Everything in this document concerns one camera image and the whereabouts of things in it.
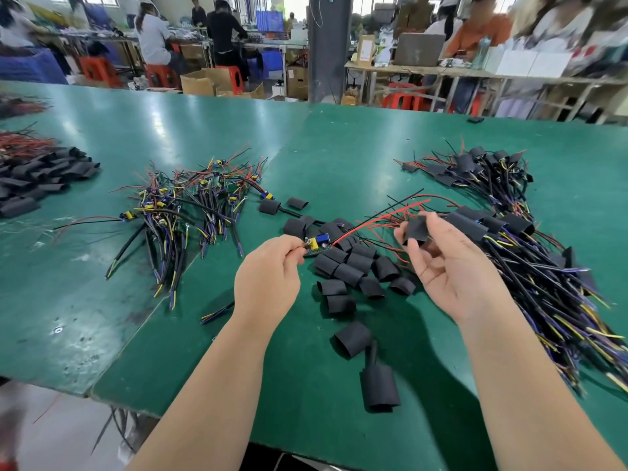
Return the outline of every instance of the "green table surface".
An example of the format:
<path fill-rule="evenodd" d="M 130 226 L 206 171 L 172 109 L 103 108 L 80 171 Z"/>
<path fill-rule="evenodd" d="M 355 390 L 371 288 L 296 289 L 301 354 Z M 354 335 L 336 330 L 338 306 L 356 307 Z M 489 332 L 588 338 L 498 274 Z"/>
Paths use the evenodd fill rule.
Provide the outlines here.
<path fill-rule="evenodd" d="M 20 218 L 35 223 L 60 215 L 117 214 L 128 200 L 106 192 L 136 182 L 132 172 L 142 172 L 149 160 L 163 170 L 193 168 L 228 157 L 246 142 L 249 159 L 274 157 L 265 188 L 280 200 L 308 200 L 306 212 L 326 220 L 358 220 L 385 208 L 386 195 L 402 198 L 419 188 L 472 205 L 461 191 L 421 172 L 402 172 L 392 161 L 411 158 L 413 150 L 417 156 L 446 152 L 445 140 L 459 148 L 460 137 L 467 147 L 528 149 L 534 214 L 545 232 L 573 245 L 578 259 L 593 268 L 614 304 L 602 311 L 604 320 L 617 333 L 628 333 L 621 274 L 628 234 L 621 217 L 628 198 L 626 129 L 509 119 L 473 125 L 458 115 L 13 86 L 48 96 L 55 107 L 12 120 L 12 127 L 37 120 L 42 134 L 76 144 L 104 163 L 95 181 L 47 198 L 42 210 Z M 257 201 L 247 202 L 240 220 L 246 251 L 279 234 L 287 219 L 258 213 Z M 11 268 L 4 261 L 0 266 L 0 375 L 161 416 L 226 322 L 225 316 L 199 326 L 200 316 L 232 299 L 240 260 L 231 242 L 209 248 L 186 271 L 177 308 L 168 312 L 149 299 L 152 279 L 143 250 L 105 282 L 102 275 L 131 227 L 96 226 L 67 233 L 54 246 L 0 242 L 3 254 L 19 259 Z M 102 233 L 111 230 L 123 232 Z M 325 317 L 311 261 L 300 274 L 301 293 L 266 354 L 253 441 L 366 470 L 494 467 L 460 334 L 424 292 L 358 299 L 357 316 L 380 340 L 402 401 L 392 413 L 371 414 L 360 392 L 364 358 L 348 361 L 336 354 L 330 338 L 344 323 Z M 64 329 L 54 334 L 58 324 Z M 596 372 L 583 375 L 588 394 L 582 406 L 628 462 L 627 397 Z"/>

